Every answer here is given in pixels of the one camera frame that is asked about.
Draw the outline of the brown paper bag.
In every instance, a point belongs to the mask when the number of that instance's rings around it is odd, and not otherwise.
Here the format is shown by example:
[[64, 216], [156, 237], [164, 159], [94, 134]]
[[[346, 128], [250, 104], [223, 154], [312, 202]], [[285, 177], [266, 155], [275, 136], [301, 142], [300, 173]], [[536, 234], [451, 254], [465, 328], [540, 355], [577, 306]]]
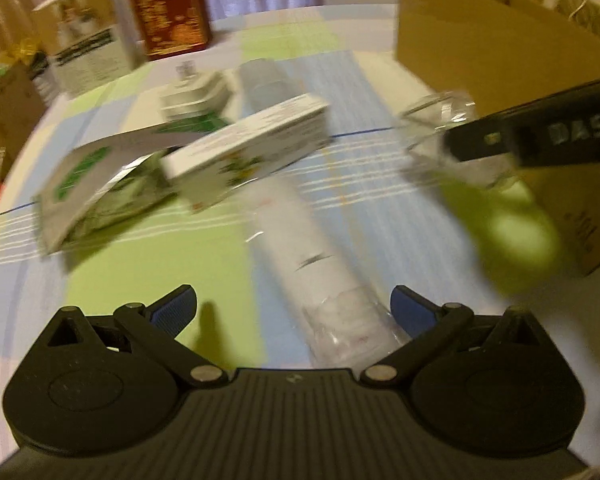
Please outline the brown paper bag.
[[21, 62], [0, 76], [0, 151], [4, 160], [0, 177], [6, 177], [47, 106]]

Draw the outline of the white ointment box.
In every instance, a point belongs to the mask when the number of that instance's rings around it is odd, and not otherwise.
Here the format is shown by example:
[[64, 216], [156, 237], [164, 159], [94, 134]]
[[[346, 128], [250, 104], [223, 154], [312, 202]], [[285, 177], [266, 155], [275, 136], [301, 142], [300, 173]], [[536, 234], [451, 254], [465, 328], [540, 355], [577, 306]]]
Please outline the white ointment box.
[[305, 93], [249, 115], [161, 159], [169, 183], [194, 211], [330, 142], [328, 103]]

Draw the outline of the brown cardboard box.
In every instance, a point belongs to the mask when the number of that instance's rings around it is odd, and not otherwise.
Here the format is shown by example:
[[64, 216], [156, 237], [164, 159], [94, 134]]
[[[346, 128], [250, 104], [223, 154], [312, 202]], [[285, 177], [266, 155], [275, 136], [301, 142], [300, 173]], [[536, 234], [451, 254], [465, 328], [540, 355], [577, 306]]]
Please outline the brown cardboard box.
[[[431, 88], [467, 92], [482, 117], [600, 79], [600, 40], [532, 0], [399, 0], [396, 58]], [[594, 272], [600, 164], [522, 168], [509, 156]]]

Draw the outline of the translucent plastic cup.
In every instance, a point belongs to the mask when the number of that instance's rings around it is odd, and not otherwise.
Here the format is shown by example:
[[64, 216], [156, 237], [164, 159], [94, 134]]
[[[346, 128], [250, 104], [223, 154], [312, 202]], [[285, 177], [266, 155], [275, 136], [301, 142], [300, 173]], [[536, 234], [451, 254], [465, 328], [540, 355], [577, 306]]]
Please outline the translucent plastic cup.
[[253, 113], [283, 103], [300, 94], [297, 85], [270, 58], [256, 58], [238, 68], [245, 100]]

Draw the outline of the white humidifier product box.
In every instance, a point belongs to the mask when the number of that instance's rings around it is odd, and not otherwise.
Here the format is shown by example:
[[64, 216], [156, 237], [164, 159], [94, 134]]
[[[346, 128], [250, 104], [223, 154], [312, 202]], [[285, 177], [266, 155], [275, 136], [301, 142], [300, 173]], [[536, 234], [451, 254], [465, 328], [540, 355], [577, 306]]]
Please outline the white humidifier product box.
[[45, 0], [32, 11], [52, 73], [76, 98], [140, 65], [130, 0]]

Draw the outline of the checked pastel tablecloth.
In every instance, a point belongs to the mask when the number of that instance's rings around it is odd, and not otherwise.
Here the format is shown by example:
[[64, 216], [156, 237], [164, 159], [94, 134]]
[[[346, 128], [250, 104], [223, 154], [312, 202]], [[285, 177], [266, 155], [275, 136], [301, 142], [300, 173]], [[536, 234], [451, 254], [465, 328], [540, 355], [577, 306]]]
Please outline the checked pastel tablecloth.
[[[276, 58], [303, 88], [325, 98], [334, 140], [290, 174], [340, 252], [380, 298], [404, 284], [480, 313], [511, 304], [535, 310], [585, 390], [574, 452], [600, 467], [600, 268], [589, 276], [568, 269], [517, 297], [484, 276], [474, 243], [441, 200], [440, 182], [407, 158], [394, 131], [396, 113], [427, 92], [394, 62], [394, 14], [385, 4], [236, 16], [216, 22], [215, 46], [192, 60], [200, 70], [231, 74], [252, 58]], [[66, 304], [108, 313], [191, 284], [201, 308], [181, 334], [183, 344], [225, 366], [309, 365], [254, 244], [249, 214], [234, 198], [201, 212], [172, 198], [66, 252], [38, 249], [33, 199], [57, 163], [102, 136], [158, 124], [158, 96], [177, 67], [167, 58], [75, 100], [58, 98], [12, 167], [0, 196], [0, 461], [15, 448], [3, 391]]]

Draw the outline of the white power adapter plug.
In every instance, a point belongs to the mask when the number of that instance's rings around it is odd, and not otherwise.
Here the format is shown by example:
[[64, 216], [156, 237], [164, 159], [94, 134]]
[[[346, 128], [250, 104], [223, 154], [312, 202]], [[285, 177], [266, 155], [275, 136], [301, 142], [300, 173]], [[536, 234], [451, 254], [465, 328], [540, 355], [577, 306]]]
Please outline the white power adapter plug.
[[166, 120], [220, 114], [232, 96], [227, 78], [218, 70], [198, 72], [193, 62], [176, 68], [178, 78], [159, 93], [161, 113]]

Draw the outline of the clear green plastic bag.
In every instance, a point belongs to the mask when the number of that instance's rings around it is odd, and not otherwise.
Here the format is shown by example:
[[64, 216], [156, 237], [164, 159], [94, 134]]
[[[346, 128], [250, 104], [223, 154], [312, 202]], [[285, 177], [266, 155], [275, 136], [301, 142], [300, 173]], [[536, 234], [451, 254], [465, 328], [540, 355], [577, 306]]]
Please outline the clear green plastic bag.
[[516, 176], [498, 128], [478, 114], [468, 93], [425, 96], [396, 114], [396, 131], [419, 171], [439, 180], [444, 206], [501, 294], [528, 294], [568, 270], [553, 222]]

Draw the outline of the red gold gift box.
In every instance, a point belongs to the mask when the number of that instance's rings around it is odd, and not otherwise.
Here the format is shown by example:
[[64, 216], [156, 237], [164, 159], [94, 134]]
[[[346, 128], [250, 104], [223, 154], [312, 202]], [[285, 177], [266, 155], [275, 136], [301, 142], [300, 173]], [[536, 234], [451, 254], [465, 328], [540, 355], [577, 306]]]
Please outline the red gold gift box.
[[206, 0], [131, 0], [151, 61], [207, 49], [213, 35]]

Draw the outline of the clear plastic tube package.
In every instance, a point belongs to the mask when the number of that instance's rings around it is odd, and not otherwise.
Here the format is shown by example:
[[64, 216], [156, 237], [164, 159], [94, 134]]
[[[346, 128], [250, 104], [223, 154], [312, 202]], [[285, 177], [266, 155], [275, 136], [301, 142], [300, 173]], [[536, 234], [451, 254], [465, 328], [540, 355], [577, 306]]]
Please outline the clear plastic tube package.
[[316, 367], [349, 367], [358, 374], [406, 343], [404, 331], [291, 180], [255, 180], [238, 192], [238, 200]]

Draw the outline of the silver green tea bag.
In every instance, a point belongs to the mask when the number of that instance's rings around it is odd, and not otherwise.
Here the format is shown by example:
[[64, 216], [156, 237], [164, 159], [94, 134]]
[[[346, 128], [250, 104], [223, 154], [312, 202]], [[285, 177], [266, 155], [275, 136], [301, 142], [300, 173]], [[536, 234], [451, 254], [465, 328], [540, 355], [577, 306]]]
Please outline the silver green tea bag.
[[105, 136], [71, 151], [36, 196], [36, 229], [50, 255], [148, 211], [174, 194], [161, 159], [218, 127], [181, 119]]

